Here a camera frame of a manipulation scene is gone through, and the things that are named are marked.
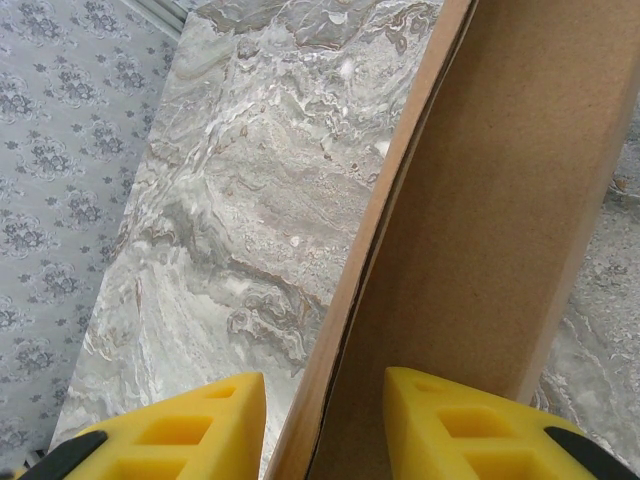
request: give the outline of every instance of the marble veining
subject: marble veining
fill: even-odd
[[[192,13],[54,444],[265,373],[263,467],[440,8],[235,0]],[[534,403],[640,471],[640,115]]]

